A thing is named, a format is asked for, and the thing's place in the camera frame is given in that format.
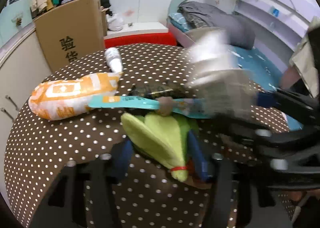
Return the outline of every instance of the snack bag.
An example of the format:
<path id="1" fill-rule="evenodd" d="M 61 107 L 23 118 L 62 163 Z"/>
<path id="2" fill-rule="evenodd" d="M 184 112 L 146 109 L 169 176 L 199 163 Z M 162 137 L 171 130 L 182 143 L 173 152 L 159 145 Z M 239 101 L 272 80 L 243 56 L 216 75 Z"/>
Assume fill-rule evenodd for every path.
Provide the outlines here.
<path id="1" fill-rule="evenodd" d="M 88 106 L 94 95 L 114 96 L 119 73 L 95 73 L 78 80 L 57 80 L 39 84 L 28 104 L 41 118 L 59 120 L 91 110 Z"/>

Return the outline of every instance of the gray quilt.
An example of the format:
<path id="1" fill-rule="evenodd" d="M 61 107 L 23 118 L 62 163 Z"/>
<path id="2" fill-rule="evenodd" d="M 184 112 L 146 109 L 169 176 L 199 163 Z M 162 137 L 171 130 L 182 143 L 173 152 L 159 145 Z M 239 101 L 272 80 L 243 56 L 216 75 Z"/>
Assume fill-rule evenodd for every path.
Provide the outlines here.
<path id="1" fill-rule="evenodd" d="M 179 12 L 195 28 L 219 27 L 226 30 L 229 44 L 247 50 L 252 49 L 255 33 L 244 18 L 226 14 L 217 7 L 200 2 L 186 2 L 179 6 Z"/>

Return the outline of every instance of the white bottle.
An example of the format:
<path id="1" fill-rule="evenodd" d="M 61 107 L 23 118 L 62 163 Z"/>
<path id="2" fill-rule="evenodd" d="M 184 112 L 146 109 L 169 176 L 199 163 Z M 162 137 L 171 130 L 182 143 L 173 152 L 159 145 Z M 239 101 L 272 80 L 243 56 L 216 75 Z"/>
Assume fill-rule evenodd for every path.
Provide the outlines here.
<path id="1" fill-rule="evenodd" d="M 123 71 L 121 56 L 117 48 L 107 49 L 104 56 L 112 72 L 121 73 Z"/>

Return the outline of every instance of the round table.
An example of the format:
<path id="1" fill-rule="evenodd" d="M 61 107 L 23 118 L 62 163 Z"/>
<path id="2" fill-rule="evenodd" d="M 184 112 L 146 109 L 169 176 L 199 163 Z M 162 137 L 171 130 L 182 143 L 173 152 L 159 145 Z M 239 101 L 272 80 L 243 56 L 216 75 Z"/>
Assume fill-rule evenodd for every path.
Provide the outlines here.
<path id="1" fill-rule="evenodd" d="M 133 44 L 117 47 L 123 59 L 124 73 L 117 95 L 125 96 L 135 84 L 171 81 L 184 85 L 193 68 L 185 49 L 157 44 Z M 77 79 L 96 72 L 109 72 L 104 50 L 87 55 L 56 71 L 44 82 Z M 252 88 L 261 87 L 250 81 Z M 196 97 L 186 91 L 190 97 Z M 49 121 L 33 114 L 26 102 L 18 114 L 7 141 L 4 173 L 12 211 L 28 227 L 42 197 L 68 160 L 87 162 L 110 152 L 113 144 L 126 137 L 120 116 L 123 109 L 95 109 L 76 117 Z M 288 131 L 284 115 L 274 109 L 252 106 L 252 117 L 266 122 L 274 131 Z M 218 134 L 211 133 L 210 120 L 199 120 L 200 138 L 217 146 L 235 162 L 256 160 L 252 149 L 227 148 Z M 229 227 L 236 219 L 236 186 Z M 208 190 L 201 190 L 171 178 L 167 169 L 152 159 L 134 154 L 127 177 L 113 185 L 118 215 L 123 227 L 200 227 L 208 202 Z M 283 203 L 289 203 L 285 194 Z M 86 184 L 87 225 L 90 220 L 90 183 Z M 286 208 L 292 215 L 293 208 Z"/>

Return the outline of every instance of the red ribbon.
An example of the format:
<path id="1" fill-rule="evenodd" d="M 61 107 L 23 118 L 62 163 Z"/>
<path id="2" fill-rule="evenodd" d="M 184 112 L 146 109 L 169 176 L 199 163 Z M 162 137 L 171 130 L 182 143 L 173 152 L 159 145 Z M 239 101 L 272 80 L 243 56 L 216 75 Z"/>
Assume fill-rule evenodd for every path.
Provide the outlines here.
<path id="1" fill-rule="evenodd" d="M 177 171 L 177 170 L 187 170 L 187 167 L 173 167 L 172 169 L 170 169 L 171 171 Z"/>

